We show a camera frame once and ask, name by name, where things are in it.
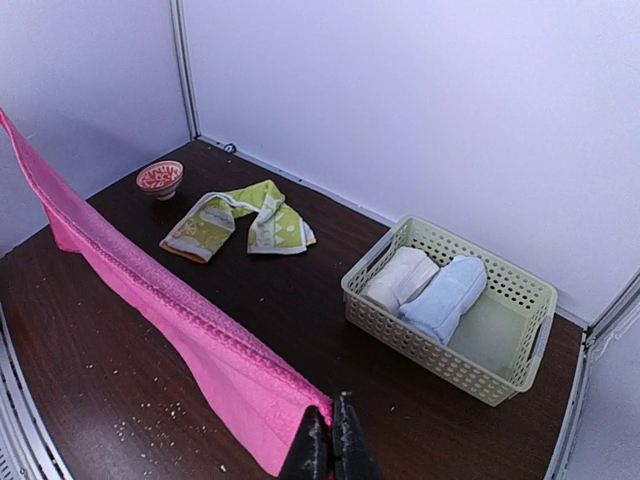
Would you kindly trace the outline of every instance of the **plastic basket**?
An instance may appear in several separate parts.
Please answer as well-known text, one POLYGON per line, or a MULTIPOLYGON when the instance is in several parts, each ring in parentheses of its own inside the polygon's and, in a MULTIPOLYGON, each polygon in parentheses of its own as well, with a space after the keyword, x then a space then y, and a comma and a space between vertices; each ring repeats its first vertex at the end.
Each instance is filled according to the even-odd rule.
POLYGON ((342 289, 347 320, 491 406, 533 385, 557 302, 548 283, 416 217, 391 228, 342 278, 342 289), (423 250, 439 266, 458 254, 485 262, 487 288, 460 319, 447 347, 360 296, 401 246, 423 250))

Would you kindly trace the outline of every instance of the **pink cloth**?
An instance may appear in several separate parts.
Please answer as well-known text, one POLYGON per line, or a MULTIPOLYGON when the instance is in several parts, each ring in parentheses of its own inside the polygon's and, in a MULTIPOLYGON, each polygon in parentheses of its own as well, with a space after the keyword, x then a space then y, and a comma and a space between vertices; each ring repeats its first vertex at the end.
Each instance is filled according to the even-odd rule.
POLYGON ((331 400, 224 312, 136 247, 79 197, 0 109, 20 167, 42 200, 56 243, 82 254, 118 295, 169 340, 209 405, 271 475, 305 409, 331 422, 331 400))

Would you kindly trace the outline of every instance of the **wooden surface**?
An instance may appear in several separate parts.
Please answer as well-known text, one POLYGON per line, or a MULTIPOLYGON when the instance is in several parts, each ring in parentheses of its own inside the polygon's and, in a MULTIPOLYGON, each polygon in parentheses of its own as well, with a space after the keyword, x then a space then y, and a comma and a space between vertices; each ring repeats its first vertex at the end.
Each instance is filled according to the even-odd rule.
MULTIPOLYGON (((350 397, 387 479, 541 479, 560 429, 581 331, 557 317, 533 389, 488 407, 344 319, 340 278, 385 228, 300 185, 192 142, 178 195, 130 175, 91 203, 117 229, 327 394, 350 397), (248 256, 238 229, 207 265, 158 242, 208 191, 274 178, 314 229, 302 255, 248 256)), ((209 409, 164 337, 45 228, 1 262, 0 298, 28 385, 78 479, 269 478, 209 409)))

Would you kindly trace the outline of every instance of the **ceramic bowl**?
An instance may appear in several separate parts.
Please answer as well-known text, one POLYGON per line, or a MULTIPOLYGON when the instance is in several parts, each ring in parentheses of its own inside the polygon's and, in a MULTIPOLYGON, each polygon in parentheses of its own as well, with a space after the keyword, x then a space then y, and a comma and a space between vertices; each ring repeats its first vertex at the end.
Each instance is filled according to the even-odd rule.
POLYGON ((136 178, 136 184, 147 195, 169 200, 182 182, 184 167, 175 160, 163 160, 149 165, 136 178))

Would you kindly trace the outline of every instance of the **rolled light blue towel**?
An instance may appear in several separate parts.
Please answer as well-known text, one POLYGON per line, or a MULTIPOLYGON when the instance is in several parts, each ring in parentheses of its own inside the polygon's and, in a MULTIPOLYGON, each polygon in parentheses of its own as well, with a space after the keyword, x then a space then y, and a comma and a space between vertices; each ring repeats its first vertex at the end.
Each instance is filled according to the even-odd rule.
POLYGON ((478 300, 487 286, 484 262, 456 256, 413 301, 400 307, 400 319, 433 341, 447 345, 460 317, 478 300))

